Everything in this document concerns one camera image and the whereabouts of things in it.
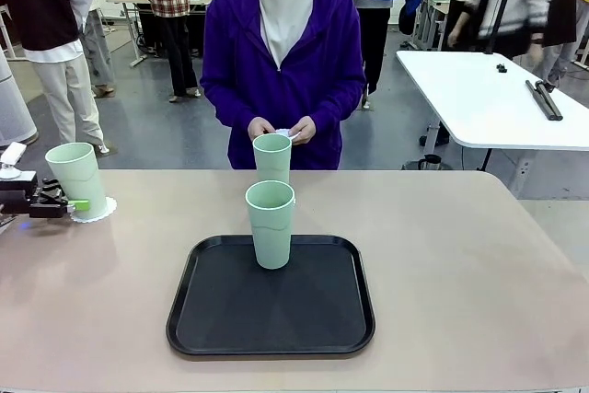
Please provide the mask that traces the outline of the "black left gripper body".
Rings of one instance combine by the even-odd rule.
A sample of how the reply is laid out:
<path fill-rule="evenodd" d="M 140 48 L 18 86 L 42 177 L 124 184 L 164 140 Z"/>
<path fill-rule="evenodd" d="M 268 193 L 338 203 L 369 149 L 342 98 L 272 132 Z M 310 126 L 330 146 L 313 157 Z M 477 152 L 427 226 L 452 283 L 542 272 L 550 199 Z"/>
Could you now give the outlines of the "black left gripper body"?
<path fill-rule="evenodd" d="M 28 214 L 37 188 L 38 177 L 34 171 L 23 171 L 12 179 L 1 178 L 1 214 Z"/>

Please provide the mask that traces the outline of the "person's right hand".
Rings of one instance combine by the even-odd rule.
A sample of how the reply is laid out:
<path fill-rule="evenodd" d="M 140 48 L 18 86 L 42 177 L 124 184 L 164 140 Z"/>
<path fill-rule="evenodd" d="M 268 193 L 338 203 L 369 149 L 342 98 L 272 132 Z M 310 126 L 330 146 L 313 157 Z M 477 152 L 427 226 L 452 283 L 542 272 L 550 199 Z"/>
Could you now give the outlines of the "person's right hand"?
<path fill-rule="evenodd" d="M 275 133 L 275 129 L 266 119 L 255 117 L 248 124 L 248 136 L 251 141 L 266 133 Z"/>

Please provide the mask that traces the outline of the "person's left hand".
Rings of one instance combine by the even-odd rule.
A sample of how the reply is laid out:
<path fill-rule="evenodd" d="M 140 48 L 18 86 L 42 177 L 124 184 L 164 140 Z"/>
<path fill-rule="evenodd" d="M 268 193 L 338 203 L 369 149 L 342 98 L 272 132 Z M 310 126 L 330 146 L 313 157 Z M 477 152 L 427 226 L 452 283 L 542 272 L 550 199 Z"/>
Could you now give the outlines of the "person's left hand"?
<path fill-rule="evenodd" d="M 311 117 L 305 116 L 289 130 L 293 145 L 307 144 L 316 134 L 316 124 Z"/>

